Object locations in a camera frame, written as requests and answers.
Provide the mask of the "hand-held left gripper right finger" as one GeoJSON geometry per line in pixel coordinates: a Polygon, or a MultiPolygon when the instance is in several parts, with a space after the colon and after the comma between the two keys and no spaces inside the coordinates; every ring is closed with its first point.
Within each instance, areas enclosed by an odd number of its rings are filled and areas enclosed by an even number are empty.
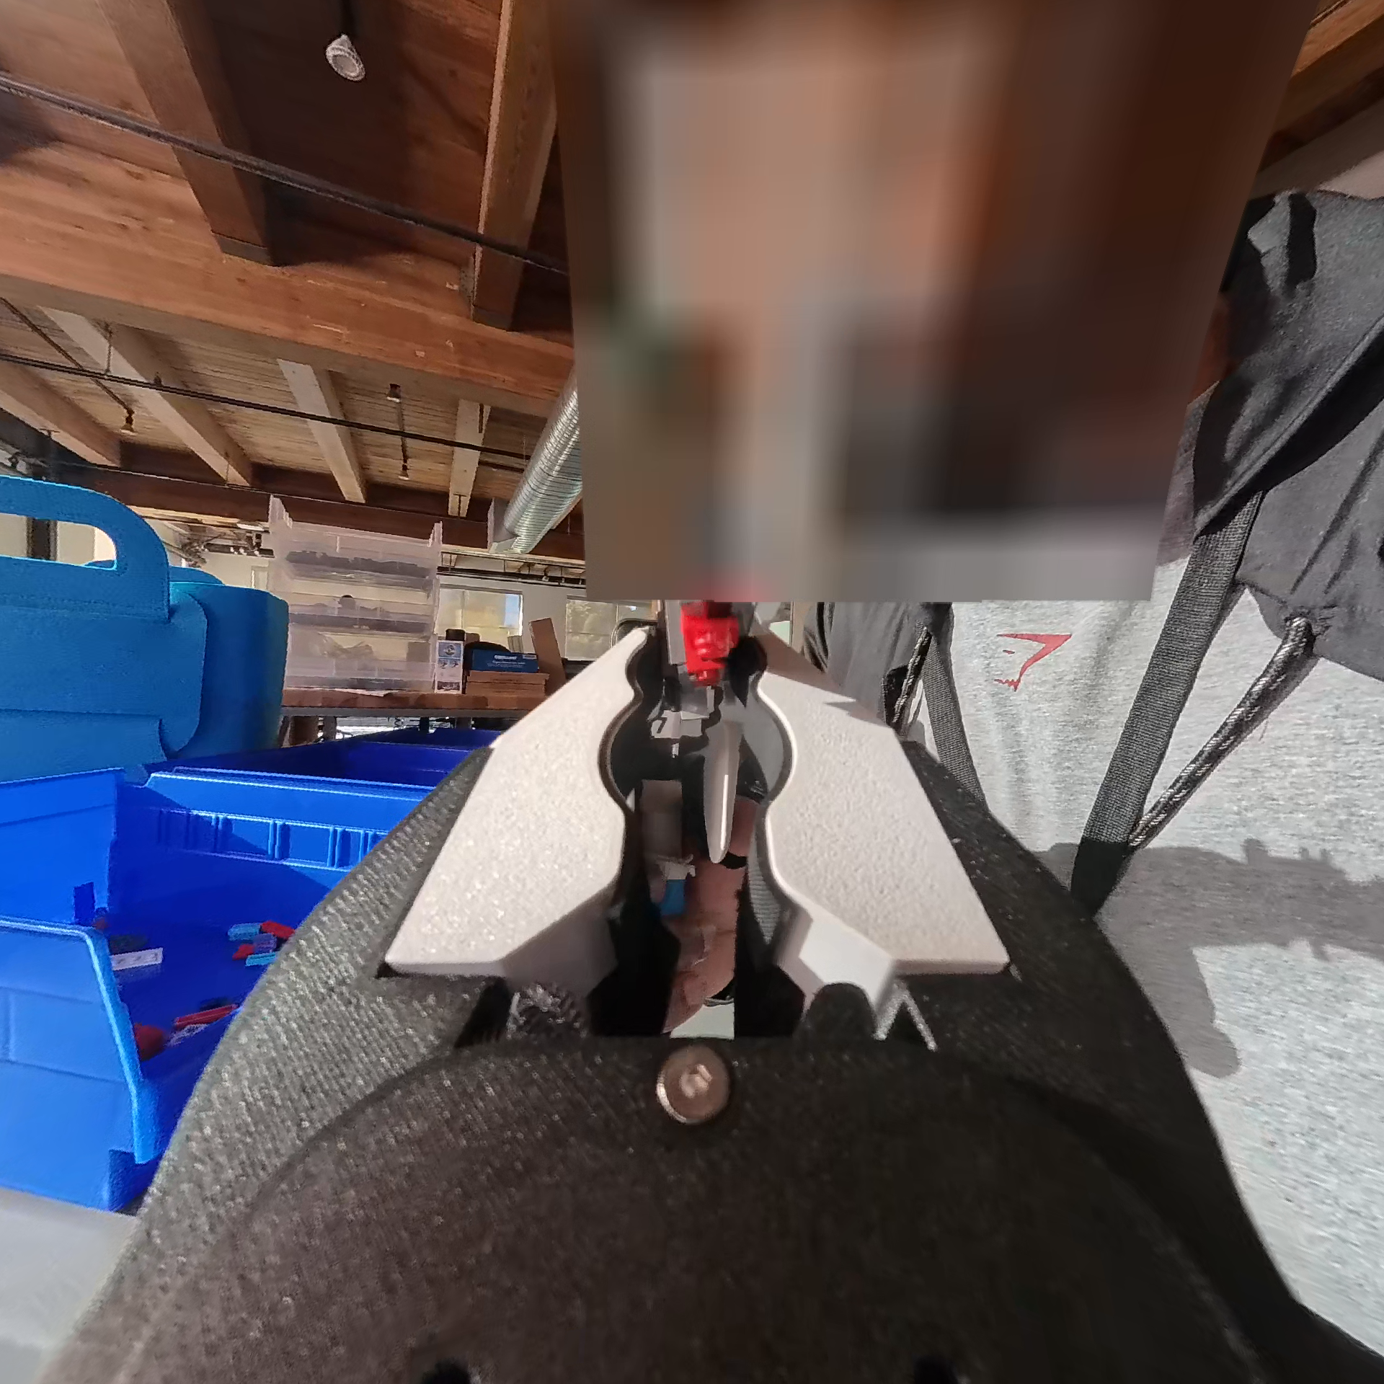
{"type": "Polygon", "coordinates": [[[791,986],[809,1003],[855,986],[879,1016],[902,975],[1001,975],[1010,948],[902,741],[791,641],[754,641],[747,741],[769,779],[759,837],[791,986]]]}

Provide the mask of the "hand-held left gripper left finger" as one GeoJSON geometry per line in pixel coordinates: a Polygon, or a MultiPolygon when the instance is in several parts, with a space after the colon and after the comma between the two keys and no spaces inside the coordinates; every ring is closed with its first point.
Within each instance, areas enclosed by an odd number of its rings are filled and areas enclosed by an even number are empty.
{"type": "Polygon", "coordinates": [[[501,975],[587,997],[616,968],[611,899],[625,858],[625,801],[611,738],[643,703],[625,630],[576,682],[491,741],[387,948],[399,975],[501,975]]]}

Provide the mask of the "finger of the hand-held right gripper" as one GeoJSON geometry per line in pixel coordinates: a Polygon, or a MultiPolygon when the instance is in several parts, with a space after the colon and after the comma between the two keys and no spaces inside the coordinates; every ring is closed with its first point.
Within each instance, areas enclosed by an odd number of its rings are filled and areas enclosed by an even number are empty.
{"type": "Polygon", "coordinates": [[[709,859],[730,858],[739,784],[739,727],[709,727],[709,859]]]}

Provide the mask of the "red grey toy brick model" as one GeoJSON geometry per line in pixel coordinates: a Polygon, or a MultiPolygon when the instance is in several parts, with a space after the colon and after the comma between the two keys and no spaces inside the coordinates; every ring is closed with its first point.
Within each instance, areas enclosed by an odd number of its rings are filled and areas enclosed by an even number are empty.
{"type": "Polygon", "coordinates": [[[646,738],[670,756],[703,751],[718,727],[747,727],[754,615],[754,601],[665,601],[646,738]]]}

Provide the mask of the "person's right hand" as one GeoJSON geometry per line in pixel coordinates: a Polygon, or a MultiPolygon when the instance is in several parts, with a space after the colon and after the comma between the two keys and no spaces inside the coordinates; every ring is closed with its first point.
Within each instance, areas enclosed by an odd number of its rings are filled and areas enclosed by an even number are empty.
{"type": "Polygon", "coordinates": [[[681,1031],[733,979],[739,889],[747,889],[747,858],[703,859],[681,881],[681,910],[665,917],[665,933],[681,942],[665,1031],[681,1031]]]}

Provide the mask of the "blue plastic bin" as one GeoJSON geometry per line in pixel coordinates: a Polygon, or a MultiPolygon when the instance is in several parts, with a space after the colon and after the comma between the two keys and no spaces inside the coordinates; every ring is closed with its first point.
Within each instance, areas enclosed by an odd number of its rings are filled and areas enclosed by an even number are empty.
{"type": "Polygon", "coordinates": [[[343,738],[310,747],[316,751],[310,772],[437,791],[469,751],[485,751],[496,738],[501,731],[459,731],[459,727],[343,738]]]}
{"type": "Polygon", "coordinates": [[[0,1160],[5,1190],[125,1209],[225,1039],[155,1065],[75,922],[117,910],[310,917],[429,791],[326,772],[118,767],[5,784],[0,812],[0,1160]]]}

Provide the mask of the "wooden side table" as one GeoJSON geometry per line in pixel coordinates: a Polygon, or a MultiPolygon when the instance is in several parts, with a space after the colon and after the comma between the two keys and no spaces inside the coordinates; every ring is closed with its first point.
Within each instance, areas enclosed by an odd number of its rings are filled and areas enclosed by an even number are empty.
{"type": "Polygon", "coordinates": [[[334,741],[337,718],[506,727],[540,703],[544,699],[290,686],[278,747],[334,741]]]}

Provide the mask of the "clear plastic drawer organizer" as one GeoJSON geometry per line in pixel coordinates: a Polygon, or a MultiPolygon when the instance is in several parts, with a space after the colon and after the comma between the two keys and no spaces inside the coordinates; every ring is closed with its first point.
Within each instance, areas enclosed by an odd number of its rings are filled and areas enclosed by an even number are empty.
{"type": "Polygon", "coordinates": [[[269,501],[269,593],[290,603],[285,686],[437,694],[443,522],[423,542],[301,522],[269,501]]]}

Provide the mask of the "person's grey shirt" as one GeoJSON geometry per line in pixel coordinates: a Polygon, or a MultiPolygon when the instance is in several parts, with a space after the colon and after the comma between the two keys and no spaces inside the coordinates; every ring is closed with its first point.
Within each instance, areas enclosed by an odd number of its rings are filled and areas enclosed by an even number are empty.
{"type": "MultiPolygon", "coordinates": [[[[1065,881],[1164,628],[1152,601],[955,603],[955,686],[993,820],[1065,881]]],[[[1384,1334],[1384,699],[1309,658],[1102,910],[1152,992],[1293,1293],[1384,1334]]]]}

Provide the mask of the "blue felt bag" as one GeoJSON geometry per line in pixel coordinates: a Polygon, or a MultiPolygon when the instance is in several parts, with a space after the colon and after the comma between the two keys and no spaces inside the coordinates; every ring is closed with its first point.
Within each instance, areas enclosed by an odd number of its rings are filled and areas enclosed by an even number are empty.
{"type": "Polygon", "coordinates": [[[0,554],[0,772],[140,767],[269,751],[285,713],[290,603],[167,569],[117,494],[0,478],[0,513],[86,522],[117,560],[0,554]]]}

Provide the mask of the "person's black jacket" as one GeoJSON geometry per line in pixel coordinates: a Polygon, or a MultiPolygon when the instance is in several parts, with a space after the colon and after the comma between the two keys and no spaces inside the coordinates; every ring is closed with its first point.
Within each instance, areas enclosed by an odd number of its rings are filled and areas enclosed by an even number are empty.
{"type": "Polygon", "coordinates": [[[1164,522],[1187,573],[1118,741],[1118,761],[1146,772],[1162,767],[1239,593],[1252,593],[1276,641],[1220,747],[1309,658],[1376,682],[1376,201],[1247,201],[1220,292],[1239,367],[1187,409],[1164,522]]]}

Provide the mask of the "black ceiling rod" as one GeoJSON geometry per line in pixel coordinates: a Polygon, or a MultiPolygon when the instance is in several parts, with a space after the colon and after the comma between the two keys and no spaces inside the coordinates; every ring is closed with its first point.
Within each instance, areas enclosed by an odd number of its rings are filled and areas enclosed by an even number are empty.
{"type": "Polygon", "coordinates": [[[90,118],[90,128],[101,128],[101,129],[125,129],[125,136],[157,141],[157,149],[167,149],[167,154],[192,154],[192,156],[206,156],[206,161],[225,161],[225,167],[272,180],[272,184],[301,192],[301,197],[316,197],[316,201],[337,201],[337,207],[355,207],[355,213],[369,213],[369,219],[387,219],[387,223],[401,223],[401,231],[447,234],[447,241],[463,241],[463,247],[473,247],[473,253],[496,253],[496,256],[506,256],[506,259],[523,259],[523,269],[540,269],[540,271],[565,279],[565,269],[563,269],[557,256],[506,247],[506,241],[478,234],[478,231],[463,231],[463,223],[453,223],[453,219],[412,213],[412,207],[387,201],[387,197],[363,197],[363,192],[316,180],[316,174],[306,174],[306,167],[290,167],[290,161],[272,161],[272,156],[254,156],[254,154],[239,154],[239,149],[225,149],[225,141],[202,141],[202,136],[186,136],[186,129],[161,129],[161,128],[137,118],[137,117],[118,117],[118,111],[109,111],[109,101],[90,101],[90,100],[75,100],[75,91],[55,91],[55,88],[43,88],[43,81],[0,74],[0,91],[29,100],[29,101],[43,101],[43,111],[59,111],[59,117],[75,117],[75,118],[90,118]]]}

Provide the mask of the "silver air duct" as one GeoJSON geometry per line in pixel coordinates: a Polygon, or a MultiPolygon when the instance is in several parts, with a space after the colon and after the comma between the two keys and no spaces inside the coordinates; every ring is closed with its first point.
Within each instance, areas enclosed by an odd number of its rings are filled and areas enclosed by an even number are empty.
{"type": "Polygon", "coordinates": [[[496,522],[496,549],[527,554],[583,494],[576,377],[565,377],[540,448],[496,522]]]}

